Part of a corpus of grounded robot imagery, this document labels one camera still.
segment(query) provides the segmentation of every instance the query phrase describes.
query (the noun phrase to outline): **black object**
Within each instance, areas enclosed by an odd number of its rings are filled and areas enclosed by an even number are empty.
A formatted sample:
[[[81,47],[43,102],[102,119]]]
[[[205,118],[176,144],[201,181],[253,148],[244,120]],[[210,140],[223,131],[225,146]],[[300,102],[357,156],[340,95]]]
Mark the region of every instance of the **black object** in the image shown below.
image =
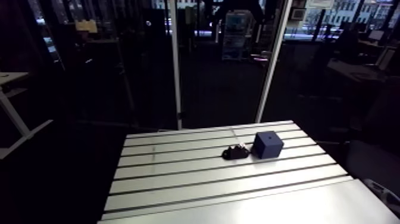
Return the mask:
[[[235,160],[238,158],[247,158],[249,156],[250,152],[246,149],[245,144],[239,144],[235,145],[234,148],[232,146],[229,146],[227,150],[224,150],[222,152],[222,158],[225,160]]]

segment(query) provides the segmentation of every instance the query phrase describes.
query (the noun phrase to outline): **dark floor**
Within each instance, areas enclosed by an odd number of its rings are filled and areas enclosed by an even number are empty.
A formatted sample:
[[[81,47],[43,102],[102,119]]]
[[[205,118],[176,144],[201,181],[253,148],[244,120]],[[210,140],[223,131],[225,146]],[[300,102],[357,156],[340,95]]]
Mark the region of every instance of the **dark floor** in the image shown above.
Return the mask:
[[[96,223],[125,134],[53,122],[0,161],[0,223]]]

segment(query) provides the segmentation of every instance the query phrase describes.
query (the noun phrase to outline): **dark blue box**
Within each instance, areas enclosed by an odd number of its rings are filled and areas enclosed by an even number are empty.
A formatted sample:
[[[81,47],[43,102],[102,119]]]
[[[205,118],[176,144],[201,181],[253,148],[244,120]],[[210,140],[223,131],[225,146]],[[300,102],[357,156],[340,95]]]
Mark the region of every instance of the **dark blue box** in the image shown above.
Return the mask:
[[[258,158],[276,158],[283,148],[282,140],[275,132],[258,132],[252,147],[252,152]]]

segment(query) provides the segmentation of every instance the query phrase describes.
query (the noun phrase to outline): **computer screen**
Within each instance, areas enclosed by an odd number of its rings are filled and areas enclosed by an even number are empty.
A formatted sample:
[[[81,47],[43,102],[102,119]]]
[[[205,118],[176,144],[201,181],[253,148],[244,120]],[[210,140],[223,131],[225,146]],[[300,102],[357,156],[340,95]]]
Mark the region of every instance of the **computer screen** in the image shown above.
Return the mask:
[[[383,36],[382,30],[372,30],[368,38],[379,41],[381,40],[382,36]]]

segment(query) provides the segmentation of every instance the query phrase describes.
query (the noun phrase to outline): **white desk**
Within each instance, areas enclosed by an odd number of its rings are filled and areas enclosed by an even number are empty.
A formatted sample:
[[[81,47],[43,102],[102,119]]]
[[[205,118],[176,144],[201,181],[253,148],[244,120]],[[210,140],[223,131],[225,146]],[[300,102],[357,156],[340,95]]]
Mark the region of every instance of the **white desk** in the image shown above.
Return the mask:
[[[278,158],[220,157],[269,130]],[[104,210],[101,224],[397,220],[292,121],[128,135]]]
[[[12,146],[10,146],[9,148],[0,148],[0,159],[5,158],[9,153],[18,148],[22,143],[24,143],[26,140],[30,139],[33,135],[35,135],[35,133],[37,133],[46,125],[52,122],[52,120],[47,120],[45,123],[42,123],[33,130],[29,130],[29,128],[22,121],[22,118],[20,117],[18,112],[15,110],[13,105],[8,100],[7,96],[3,93],[2,85],[6,85],[7,83],[21,79],[22,77],[25,77],[27,75],[28,73],[26,72],[0,73],[0,105],[3,108],[3,110],[7,113],[11,121],[14,123],[18,131],[21,133],[21,138],[14,144],[12,144]]]

